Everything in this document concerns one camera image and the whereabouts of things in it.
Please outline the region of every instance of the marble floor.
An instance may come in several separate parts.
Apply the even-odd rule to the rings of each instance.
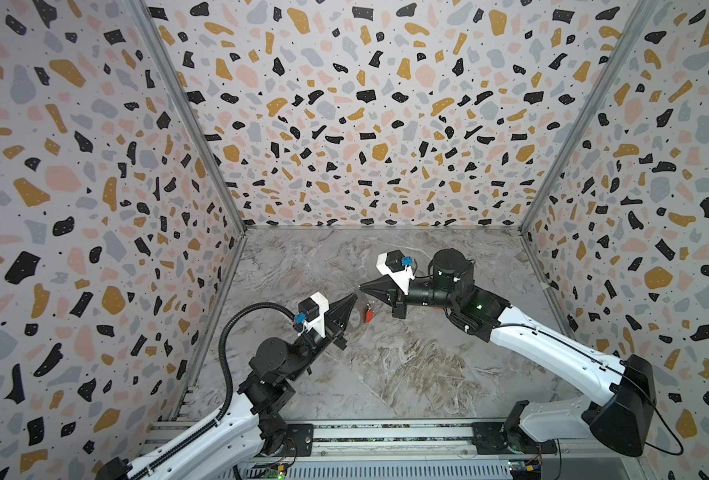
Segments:
[[[296,311],[300,300],[318,290],[336,301],[379,277],[376,257],[389,250],[413,256],[423,276],[435,252],[447,247],[476,260],[478,286],[557,330],[514,230],[250,230],[206,360],[178,419],[199,420],[223,401],[218,334],[243,307],[272,301]],[[263,340],[292,341],[294,335],[279,312],[242,318],[228,339],[234,388],[248,375],[248,360]],[[369,323],[352,313],[347,338],[346,350],[331,345],[312,365],[311,376],[294,382],[296,395],[283,417],[501,417],[517,400],[548,402],[574,392],[541,366],[464,334],[427,307],[408,306],[407,318],[400,320],[377,302]]]

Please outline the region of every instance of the terrazzo pattern wallpaper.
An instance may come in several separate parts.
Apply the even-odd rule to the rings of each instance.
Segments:
[[[658,477],[709,479],[709,2],[659,4],[527,239],[580,341],[653,364]]]
[[[248,225],[513,225],[637,3],[149,0]]]
[[[182,392],[224,214],[124,4],[0,0],[0,480],[136,455]]]

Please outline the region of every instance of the terrazzo wall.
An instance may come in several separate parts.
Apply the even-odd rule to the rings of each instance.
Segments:
[[[501,226],[636,2],[148,5],[246,224]]]
[[[578,338],[654,365],[658,477],[708,479],[709,2],[661,2],[527,238]]]
[[[122,3],[0,0],[0,480],[174,407],[234,242],[191,145]]]

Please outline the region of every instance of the robotic arm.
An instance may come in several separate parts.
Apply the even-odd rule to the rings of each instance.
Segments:
[[[404,319],[408,305],[441,307],[459,330],[520,353],[583,393],[561,402],[516,403],[502,432],[509,445],[524,451],[553,438],[594,437],[623,455],[643,454],[656,402],[648,361],[636,355],[620,360],[535,321],[475,286],[474,264],[457,250],[438,251],[429,276],[421,278],[399,250],[380,255],[377,267],[384,275],[360,291],[391,306],[392,316]]]

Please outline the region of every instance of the white bracket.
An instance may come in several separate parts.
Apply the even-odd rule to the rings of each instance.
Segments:
[[[387,254],[379,255],[379,258],[376,260],[376,268],[379,269],[379,274],[388,275],[393,282],[397,283],[400,290],[406,295],[408,282],[416,278],[416,275],[413,274],[413,266],[411,265],[405,266],[405,270],[400,270],[399,272],[389,270],[387,266]]]
[[[325,312],[328,311],[328,299],[320,292],[314,293],[309,298],[312,299],[320,309],[320,314],[313,319],[304,321],[304,329],[310,331],[314,329],[322,338],[325,338]]]

